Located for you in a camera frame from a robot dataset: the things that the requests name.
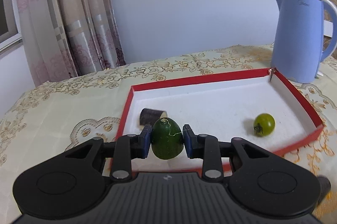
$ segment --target floral curtain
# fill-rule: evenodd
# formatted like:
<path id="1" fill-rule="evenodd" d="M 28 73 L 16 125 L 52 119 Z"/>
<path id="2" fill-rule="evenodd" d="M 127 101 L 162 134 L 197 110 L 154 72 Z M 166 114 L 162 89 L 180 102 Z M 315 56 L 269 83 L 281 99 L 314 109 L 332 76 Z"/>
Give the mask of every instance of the floral curtain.
<path id="1" fill-rule="evenodd" d="M 17 0 L 36 86 L 125 65 L 110 0 Z"/>

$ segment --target green tomato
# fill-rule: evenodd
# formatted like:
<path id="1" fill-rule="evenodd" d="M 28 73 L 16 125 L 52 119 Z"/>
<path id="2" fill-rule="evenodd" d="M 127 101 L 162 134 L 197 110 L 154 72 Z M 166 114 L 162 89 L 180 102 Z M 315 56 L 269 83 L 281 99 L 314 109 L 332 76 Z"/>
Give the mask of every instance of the green tomato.
<path id="1" fill-rule="evenodd" d="M 275 128 L 275 119 L 269 113 L 262 113 L 254 120 L 254 132 L 257 136 L 267 136 Z"/>

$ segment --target floral tablecloth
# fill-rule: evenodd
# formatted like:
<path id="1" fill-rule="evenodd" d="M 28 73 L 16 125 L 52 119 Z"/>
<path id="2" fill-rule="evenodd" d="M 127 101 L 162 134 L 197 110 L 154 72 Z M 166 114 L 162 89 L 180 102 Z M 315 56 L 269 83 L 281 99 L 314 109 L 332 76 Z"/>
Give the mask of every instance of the floral tablecloth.
<path id="1" fill-rule="evenodd" d="M 233 46 L 129 64 L 28 91 L 0 122 L 0 223 L 20 215 L 12 184 L 24 170 L 94 136 L 112 141 L 131 85 L 179 77 L 269 67 L 272 46 Z M 337 222 L 337 60 L 321 64 L 324 76 L 297 84 L 325 123 L 313 143 L 284 157 L 315 175 L 326 175 L 331 192 L 314 214 Z"/>

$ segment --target red tray rim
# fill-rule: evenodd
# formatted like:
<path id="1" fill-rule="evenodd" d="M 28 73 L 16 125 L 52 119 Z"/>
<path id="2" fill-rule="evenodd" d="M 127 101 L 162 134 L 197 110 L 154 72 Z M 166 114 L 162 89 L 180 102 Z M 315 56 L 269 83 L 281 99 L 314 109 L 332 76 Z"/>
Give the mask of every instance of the red tray rim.
<path id="1" fill-rule="evenodd" d="M 262 69 L 253 69 L 253 70 L 243 70 L 243 71 L 234 71 L 234 72 L 223 72 L 223 73 L 215 73 L 208 75 L 200 75 L 200 76 L 190 76 L 190 77 L 182 77 L 171 80 L 164 81 L 156 81 L 156 82 L 148 82 L 138 85 L 132 85 L 126 99 L 126 103 L 123 109 L 122 117 L 118 126 L 117 134 L 115 136 L 115 140 L 117 140 L 120 136 L 122 136 L 127 115 L 129 113 L 130 105 L 134 96 L 134 92 L 144 91 L 144 90 L 153 90 L 153 89 L 161 89 L 168 87 L 176 87 L 176 86 L 186 86 L 186 85 L 194 85 L 201 83 L 210 83 L 210 82 L 219 82 L 219 81 L 230 81 L 230 80 L 239 80 L 239 79 L 247 79 L 254 77 L 264 77 L 270 75 L 271 68 L 262 68 Z M 296 89 L 296 87 L 291 84 L 279 71 L 275 70 L 274 76 L 277 76 L 282 83 L 289 89 L 289 91 L 294 95 L 297 101 L 301 104 L 304 110 L 307 112 L 312 122 L 316 126 L 316 130 L 309 134 L 304 139 L 297 141 L 289 146 L 278 149 L 277 151 L 273 151 L 274 154 L 278 156 L 284 156 L 284 154 L 289 153 L 293 150 L 296 150 L 302 146 L 309 144 L 310 142 L 315 141 L 320 133 L 323 130 L 323 122 L 315 111 L 315 109 L 311 106 L 309 101 Z M 224 171 L 230 170 L 229 163 L 225 163 L 222 165 Z M 192 172 L 196 171 L 201 174 L 201 168 L 191 168 L 191 169 L 181 169 L 175 170 L 175 172 Z"/>

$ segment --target electric kettle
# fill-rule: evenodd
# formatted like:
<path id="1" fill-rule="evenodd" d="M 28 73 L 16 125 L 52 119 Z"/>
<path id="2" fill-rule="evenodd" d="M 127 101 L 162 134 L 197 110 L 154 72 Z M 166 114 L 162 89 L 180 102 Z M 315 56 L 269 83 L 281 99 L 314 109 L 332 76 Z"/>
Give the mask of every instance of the electric kettle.
<path id="1" fill-rule="evenodd" d="M 320 62 L 337 47 L 337 7 L 330 0 L 276 0 L 279 18 L 271 66 L 287 79 L 312 82 Z M 333 21 L 330 44 L 323 50 L 324 10 Z"/>

